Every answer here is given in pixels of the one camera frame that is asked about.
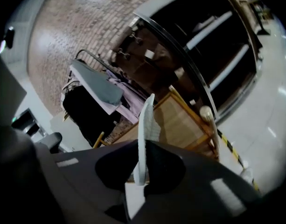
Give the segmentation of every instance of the tiled floor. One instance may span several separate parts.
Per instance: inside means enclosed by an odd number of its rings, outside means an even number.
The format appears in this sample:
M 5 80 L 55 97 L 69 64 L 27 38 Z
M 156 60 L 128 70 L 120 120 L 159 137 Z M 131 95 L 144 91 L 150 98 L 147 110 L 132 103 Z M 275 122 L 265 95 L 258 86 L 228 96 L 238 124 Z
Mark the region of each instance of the tiled floor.
M 61 111 L 60 92 L 70 60 L 80 49 L 104 57 L 147 0 L 46 0 L 35 23 L 29 46 L 28 73 L 52 115 Z M 92 57 L 80 56 L 99 69 Z
M 264 48 L 262 70 L 252 91 L 219 129 L 253 169 L 261 191 L 280 184 L 286 174 L 286 33 L 279 21 L 259 36 Z M 230 161 L 224 160 L 230 167 Z

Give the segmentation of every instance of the black garment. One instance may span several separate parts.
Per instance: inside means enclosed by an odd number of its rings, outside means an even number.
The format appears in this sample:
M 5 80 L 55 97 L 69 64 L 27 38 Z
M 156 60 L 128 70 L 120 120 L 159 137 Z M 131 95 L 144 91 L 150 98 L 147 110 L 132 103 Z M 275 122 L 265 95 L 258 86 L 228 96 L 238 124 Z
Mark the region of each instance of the black garment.
M 102 138 L 104 140 L 113 131 L 114 121 L 119 122 L 121 118 L 117 111 L 108 115 L 83 86 L 67 93 L 63 107 L 91 146 L 101 132 L 105 133 Z

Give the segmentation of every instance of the white shelf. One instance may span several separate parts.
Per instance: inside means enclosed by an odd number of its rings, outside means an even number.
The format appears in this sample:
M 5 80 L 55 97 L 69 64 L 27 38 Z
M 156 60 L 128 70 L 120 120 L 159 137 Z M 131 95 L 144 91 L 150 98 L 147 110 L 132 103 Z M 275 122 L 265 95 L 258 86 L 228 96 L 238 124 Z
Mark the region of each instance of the white shelf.
M 191 50 L 194 48 L 201 40 L 203 40 L 208 34 L 210 34 L 214 29 L 216 29 L 219 25 L 221 25 L 224 21 L 228 20 L 232 16 L 232 12 L 226 12 L 221 15 L 218 19 L 204 28 L 201 32 L 193 37 L 187 44 L 186 47 Z
M 249 45 L 244 45 L 236 54 L 236 56 L 230 61 L 228 66 L 210 83 L 209 90 L 212 92 L 237 66 L 239 61 L 244 57 L 249 49 Z

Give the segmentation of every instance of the yellow and black striped tape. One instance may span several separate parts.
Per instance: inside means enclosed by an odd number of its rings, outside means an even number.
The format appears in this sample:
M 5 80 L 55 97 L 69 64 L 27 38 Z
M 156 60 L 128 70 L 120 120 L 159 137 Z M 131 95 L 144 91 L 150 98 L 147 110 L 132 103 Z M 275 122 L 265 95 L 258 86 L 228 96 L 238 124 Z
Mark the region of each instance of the yellow and black striped tape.
M 244 169 L 244 164 L 243 161 L 241 159 L 241 157 L 239 156 L 238 152 L 236 151 L 235 148 L 233 148 L 233 146 L 231 145 L 231 143 L 228 141 L 228 139 L 226 138 L 226 136 L 223 135 L 223 133 L 220 130 L 217 130 L 218 136 L 224 141 L 224 143 L 227 145 L 228 149 L 231 151 L 231 153 L 233 154 L 233 156 L 235 157 L 236 161 L 242 166 L 242 168 Z M 259 186 L 256 184 L 256 182 L 254 181 L 254 179 L 252 180 L 252 184 L 255 190 L 260 191 L 259 190 Z

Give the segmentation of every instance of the white floor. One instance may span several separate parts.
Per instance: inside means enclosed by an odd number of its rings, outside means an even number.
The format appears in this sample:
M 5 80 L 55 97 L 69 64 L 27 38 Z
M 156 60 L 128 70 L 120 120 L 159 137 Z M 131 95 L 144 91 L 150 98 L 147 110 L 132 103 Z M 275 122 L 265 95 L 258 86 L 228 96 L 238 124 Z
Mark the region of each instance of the white floor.
M 259 36 L 264 60 L 258 79 L 237 108 L 218 124 L 248 161 L 263 194 L 286 175 L 286 33 L 278 20 L 265 28 L 271 30 L 271 36 Z M 226 152 L 223 148 L 221 163 L 238 172 Z

